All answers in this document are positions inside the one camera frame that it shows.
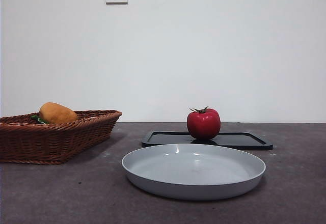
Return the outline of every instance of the woven basket rim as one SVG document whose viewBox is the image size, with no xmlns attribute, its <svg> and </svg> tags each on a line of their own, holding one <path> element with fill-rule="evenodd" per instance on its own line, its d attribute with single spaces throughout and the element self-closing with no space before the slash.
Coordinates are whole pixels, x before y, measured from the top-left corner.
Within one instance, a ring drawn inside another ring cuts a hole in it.
<svg viewBox="0 0 326 224">
<path fill-rule="evenodd" d="M 73 121 L 73 122 L 68 122 L 68 123 L 60 123 L 60 124 L 31 124 L 31 123 L 3 123 L 3 122 L 0 122 L 0 125 L 4 126 L 4 125 L 8 125 L 8 126 L 29 126 L 29 127 L 42 127 L 42 128 L 51 128 L 51 127 L 55 127 L 55 128 L 58 128 L 58 127 L 62 127 L 62 126 L 65 126 L 65 127 L 69 127 L 69 126 L 72 126 L 72 125 L 75 125 L 75 124 L 80 124 L 82 122 L 87 122 L 87 121 L 94 121 L 94 122 L 97 122 L 97 121 L 102 121 L 102 120 L 106 120 L 106 119 L 111 119 L 111 118 L 115 118 L 115 117 L 120 117 L 122 115 L 122 112 L 118 111 L 118 110 L 75 110 L 74 111 L 75 113 L 96 113 L 96 112 L 104 112 L 104 113 L 108 113 L 108 114 L 105 114 L 105 115 L 98 115 L 98 116 L 93 116 L 93 117 L 89 117 L 89 118 L 81 118 L 81 119 L 78 119 L 76 121 Z M 16 118 L 16 117 L 23 117 L 23 116 L 32 116 L 32 115 L 38 115 L 39 112 L 33 112 L 33 113 L 30 113 L 30 114 L 25 114 L 25 115 L 17 115 L 17 116 L 9 116 L 9 117 L 0 117 L 0 119 L 3 119 L 3 118 Z"/>
</svg>

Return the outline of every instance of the wicker basket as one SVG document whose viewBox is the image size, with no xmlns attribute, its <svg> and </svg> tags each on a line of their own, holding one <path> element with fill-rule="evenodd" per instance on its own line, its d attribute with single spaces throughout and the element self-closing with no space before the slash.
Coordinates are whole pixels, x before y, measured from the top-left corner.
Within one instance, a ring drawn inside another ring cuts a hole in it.
<svg viewBox="0 0 326 224">
<path fill-rule="evenodd" d="M 110 137 L 122 115 L 116 110 L 75 111 L 78 120 L 36 124 L 28 115 L 0 118 L 0 162 L 62 164 Z"/>
</svg>

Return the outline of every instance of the gray table surface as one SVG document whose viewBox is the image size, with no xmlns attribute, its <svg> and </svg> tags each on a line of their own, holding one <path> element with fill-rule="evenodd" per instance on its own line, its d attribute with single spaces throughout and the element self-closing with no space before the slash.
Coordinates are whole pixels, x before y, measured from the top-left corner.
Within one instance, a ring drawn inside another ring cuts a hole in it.
<svg viewBox="0 0 326 224">
<path fill-rule="evenodd" d="M 109 140 L 63 165 L 0 163 L 1 224 L 36 223 L 326 223 L 326 124 L 223 123 L 274 144 L 248 151 L 267 170 L 252 191 L 192 202 L 133 186 L 123 156 L 148 131 L 187 131 L 185 123 L 117 123 Z"/>
</svg>

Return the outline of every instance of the dark object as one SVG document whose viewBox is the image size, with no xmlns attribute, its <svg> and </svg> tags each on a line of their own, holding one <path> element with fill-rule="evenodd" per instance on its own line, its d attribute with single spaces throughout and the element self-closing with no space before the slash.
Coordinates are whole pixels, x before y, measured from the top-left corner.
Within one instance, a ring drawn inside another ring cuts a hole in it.
<svg viewBox="0 0 326 224">
<path fill-rule="evenodd" d="M 116 110 L 75 111 L 78 120 L 38 124 L 28 115 L 0 118 L 0 162 L 62 164 L 110 137 L 122 115 Z"/>
<path fill-rule="evenodd" d="M 271 150 L 273 144 L 263 141 L 248 132 L 220 132 L 211 140 L 198 140 L 189 132 L 151 131 L 142 141 L 142 146 L 162 144 L 208 144 L 239 150 Z"/>
</svg>

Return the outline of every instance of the black tray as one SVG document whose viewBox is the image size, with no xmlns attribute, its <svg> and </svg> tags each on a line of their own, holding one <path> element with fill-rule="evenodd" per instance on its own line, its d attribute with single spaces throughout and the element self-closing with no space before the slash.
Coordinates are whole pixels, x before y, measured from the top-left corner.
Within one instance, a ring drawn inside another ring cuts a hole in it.
<svg viewBox="0 0 326 224">
<path fill-rule="evenodd" d="M 190 136 L 189 132 L 151 131 L 142 141 L 143 147 L 162 144 L 208 144 L 228 147 L 239 150 L 271 150 L 273 144 L 248 132 L 220 132 L 211 140 L 198 140 Z"/>
</svg>

